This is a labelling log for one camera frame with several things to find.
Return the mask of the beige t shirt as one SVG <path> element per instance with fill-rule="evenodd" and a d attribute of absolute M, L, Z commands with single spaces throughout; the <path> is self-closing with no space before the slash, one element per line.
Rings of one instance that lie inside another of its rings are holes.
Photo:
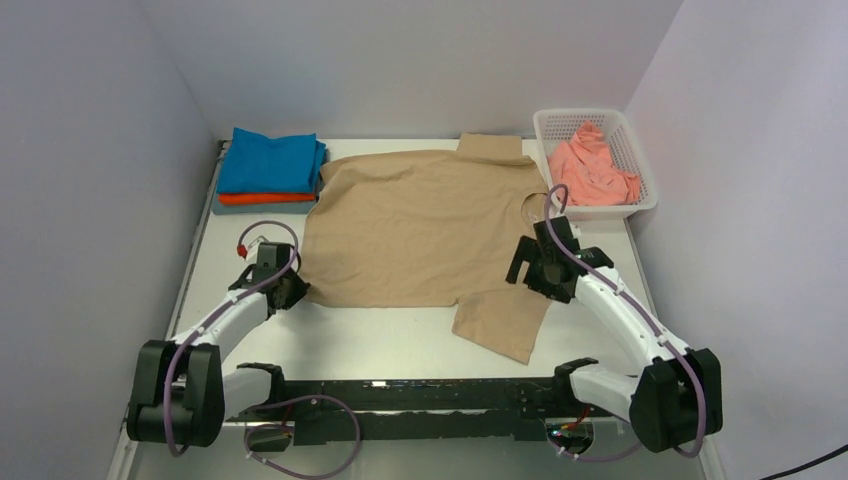
<path fill-rule="evenodd" d="M 351 156 L 321 173 L 300 247 L 312 302 L 454 307 L 455 335 L 529 361 L 550 303 L 506 276 L 547 186 L 519 139 L 467 134 L 454 150 Z"/>

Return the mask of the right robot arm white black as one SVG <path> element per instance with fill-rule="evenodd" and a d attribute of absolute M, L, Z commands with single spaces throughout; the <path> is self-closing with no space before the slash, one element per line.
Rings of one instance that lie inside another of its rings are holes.
<path fill-rule="evenodd" d="M 600 248 L 581 247 L 564 217 L 534 225 L 520 238 L 506 280 L 561 303 L 588 308 L 622 347 L 636 372 L 616 373 L 584 357 L 557 366 L 551 401 L 574 415 L 599 407 L 626 421 L 651 452 L 696 454 L 723 427 L 721 364 L 708 348 L 695 350 L 665 327 L 626 285 Z"/>

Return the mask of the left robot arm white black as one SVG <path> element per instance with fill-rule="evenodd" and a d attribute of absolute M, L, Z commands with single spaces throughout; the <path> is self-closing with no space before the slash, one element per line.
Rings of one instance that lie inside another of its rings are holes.
<path fill-rule="evenodd" d="M 261 243 L 215 310 L 190 330 L 140 348 L 126 418 L 130 439 L 166 444 L 179 455 L 211 445 L 226 420 L 249 408 L 264 420 L 285 411 L 281 367 L 247 362 L 229 374 L 222 368 L 248 333 L 305 297 L 310 285 L 298 275 L 299 259 L 290 244 Z"/>

